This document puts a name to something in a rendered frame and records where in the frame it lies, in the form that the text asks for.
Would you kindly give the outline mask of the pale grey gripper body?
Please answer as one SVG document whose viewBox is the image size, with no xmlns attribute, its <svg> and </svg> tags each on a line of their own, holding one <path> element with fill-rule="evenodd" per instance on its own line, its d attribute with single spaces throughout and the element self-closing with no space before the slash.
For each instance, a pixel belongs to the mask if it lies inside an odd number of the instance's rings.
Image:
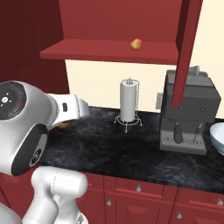
<svg viewBox="0 0 224 224">
<path fill-rule="evenodd" d="M 84 100 L 79 99 L 78 100 L 78 105 L 79 105 L 80 117 L 89 116 L 89 106 L 88 106 L 88 104 Z"/>
</svg>

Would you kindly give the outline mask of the dark red tall cabinet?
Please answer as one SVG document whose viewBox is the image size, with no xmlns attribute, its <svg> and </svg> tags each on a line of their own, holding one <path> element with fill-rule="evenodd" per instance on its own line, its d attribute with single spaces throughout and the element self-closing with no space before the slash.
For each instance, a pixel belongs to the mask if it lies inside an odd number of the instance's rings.
<svg viewBox="0 0 224 224">
<path fill-rule="evenodd" d="M 66 63 L 40 52 L 63 39 L 59 0 L 0 0 L 0 82 L 69 92 Z"/>
</svg>

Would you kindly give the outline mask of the red cabinet door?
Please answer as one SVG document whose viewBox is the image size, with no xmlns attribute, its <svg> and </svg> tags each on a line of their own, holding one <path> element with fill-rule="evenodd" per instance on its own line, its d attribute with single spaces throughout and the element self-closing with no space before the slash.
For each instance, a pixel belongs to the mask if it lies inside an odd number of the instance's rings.
<svg viewBox="0 0 224 224">
<path fill-rule="evenodd" d="M 176 37 L 178 63 L 171 102 L 173 107 L 179 107 L 184 96 L 202 3 L 203 0 L 182 0 Z"/>
</svg>

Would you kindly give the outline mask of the pale blue bowl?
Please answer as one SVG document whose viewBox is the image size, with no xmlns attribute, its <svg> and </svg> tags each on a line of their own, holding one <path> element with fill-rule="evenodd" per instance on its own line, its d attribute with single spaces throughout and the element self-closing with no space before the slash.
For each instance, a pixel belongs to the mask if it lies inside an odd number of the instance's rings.
<svg viewBox="0 0 224 224">
<path fill-rule="evenodd" d="M 210 139 L 215 149 L 224 156 L 224 122 L 218 122 L 210 128 Z"/>
</svg>

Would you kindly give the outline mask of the orange round item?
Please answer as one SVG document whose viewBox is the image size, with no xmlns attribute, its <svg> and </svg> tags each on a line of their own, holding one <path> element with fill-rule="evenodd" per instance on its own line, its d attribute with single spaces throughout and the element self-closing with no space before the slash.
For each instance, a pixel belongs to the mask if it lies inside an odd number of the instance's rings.
<svg viewBox="0 0 224 224">
<path fill-rule="evenodd" d="M 62 130 L 62 129 L 65 129 L 65 128 L 69 127 L 69 125 L 70 125 L 70 122 L 63 122 L 63 123 L 55 126 L 55 129 L 61 129 Z"/>
</svg>

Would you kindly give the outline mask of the white paper towel roll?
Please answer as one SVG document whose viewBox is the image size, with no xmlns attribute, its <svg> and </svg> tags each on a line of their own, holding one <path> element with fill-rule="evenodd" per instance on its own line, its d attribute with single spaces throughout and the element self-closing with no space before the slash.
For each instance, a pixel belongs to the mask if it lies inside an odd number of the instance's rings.
<svg viewBox="0 0 224 224">
<path fill-rule="evenodd" d="M 135 119 L 137 104 L 137 82 L 132 79 L 123 80 L 120 84 L 120 112 L 123 122 Z"/>
</svg>

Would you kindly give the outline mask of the red narrow drawer front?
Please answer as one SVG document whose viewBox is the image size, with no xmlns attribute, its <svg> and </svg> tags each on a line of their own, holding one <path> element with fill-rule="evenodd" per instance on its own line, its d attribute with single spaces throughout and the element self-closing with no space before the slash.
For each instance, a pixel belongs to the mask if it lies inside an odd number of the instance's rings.
<svg viewBox="0 0 224 224">
<path fill-rule="evenodd" d="M 87 186 L 90 189 L 102 190 L 104 188 L 102 175 L 89 172 L 85 172 L 85 175 L 87 176 Z"/>
</svg>

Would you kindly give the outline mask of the yellow red mango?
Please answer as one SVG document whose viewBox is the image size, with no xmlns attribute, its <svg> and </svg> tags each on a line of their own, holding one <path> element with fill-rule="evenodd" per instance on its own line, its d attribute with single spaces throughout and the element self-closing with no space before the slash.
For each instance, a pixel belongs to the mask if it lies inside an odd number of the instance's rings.
<svg viewBox="0 0 224 224">
<path fill-rule="evenodd" d="M 134 49 L 134 50 L 139 50 L 143 45 L 143 41 L 139 38 L 134 39 L 130 46 Z"/>
</svg>

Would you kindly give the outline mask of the red wide drawer front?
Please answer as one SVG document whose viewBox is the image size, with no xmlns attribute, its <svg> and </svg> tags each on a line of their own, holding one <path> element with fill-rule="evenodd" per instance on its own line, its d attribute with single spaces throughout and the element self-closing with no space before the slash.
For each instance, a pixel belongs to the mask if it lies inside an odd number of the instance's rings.
<svg viewBox="0 0 224 224">
<path fill-rule="evenodd" d="M 125 178 L 115 178 L 104 176 L 104 189 L 115 193 L 129 193 L 141 195 L 143 197 L 151 197 L 160 200 L 174 201 L 178 188 L 170 185 L 160 185 L 155 183 L 131 180 Z M 140 185 L 141 192 L 137 192 L 136 188 Z"/>
</svg>

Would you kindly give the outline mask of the red cupboard door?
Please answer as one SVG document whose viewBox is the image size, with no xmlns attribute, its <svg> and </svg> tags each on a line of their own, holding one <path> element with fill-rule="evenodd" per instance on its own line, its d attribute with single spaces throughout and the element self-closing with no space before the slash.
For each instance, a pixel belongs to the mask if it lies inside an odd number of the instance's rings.
<svg viewBox="0 0 224 224">
<path fill-rule="evenodd" d="M 105 192 L 106 224 L 169 224 L 172 208 L 169 202 Z"/>
<path fill-rule="evenodd" d="M 169 224 L 224 224 L 224 212 L 175 204 Z"/>
<path fill-rule="evenodd" d="M 84 196 L 77 199 L 77 205 L 89 224 L 105 224 L 103 190 L 88 189 Z"/>
</svg>

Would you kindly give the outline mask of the grey coffee machine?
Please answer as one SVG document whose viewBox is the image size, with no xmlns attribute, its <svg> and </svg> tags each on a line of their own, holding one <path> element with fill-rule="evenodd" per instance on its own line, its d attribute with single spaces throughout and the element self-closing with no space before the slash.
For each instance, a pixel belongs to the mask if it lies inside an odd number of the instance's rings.
<svg viewBox="0 0 224 224">
<path fill-rule="evenodd" d="M 203 139 L 206 123 L 212 123 L 221 103 L 215 85 L 199 66 L 192 66 L 179 107 L 172 106 L 176 71 L 167 70 L 160 112 L 160 149 L 206 155 Z"/>
</svg>

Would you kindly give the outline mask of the grey wall outlet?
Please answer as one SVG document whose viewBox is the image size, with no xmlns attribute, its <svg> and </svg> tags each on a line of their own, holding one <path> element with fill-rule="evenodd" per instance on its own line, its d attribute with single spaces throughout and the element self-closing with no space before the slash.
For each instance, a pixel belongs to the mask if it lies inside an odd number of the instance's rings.
<svg viewBox="0 0 224 224">
<path fill-rule="evenodd" d="M 163 93 L 157 93 L 156 109 L 161 109 L 163 101 Z"/>
</svg>

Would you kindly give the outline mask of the red open wall cabinet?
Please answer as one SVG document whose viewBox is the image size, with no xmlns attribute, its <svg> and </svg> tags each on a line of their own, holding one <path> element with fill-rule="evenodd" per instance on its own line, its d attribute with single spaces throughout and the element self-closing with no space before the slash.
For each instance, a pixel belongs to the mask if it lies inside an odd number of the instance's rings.
<svg viewBox="0 0 224 224">
<path fill-rule="evenodd" d="M 175 65 L 182 0 L 59 0 L 63 39 L 43 59 Z M 141 39 L 134 50 L 130 44 Z"/>
</svg>

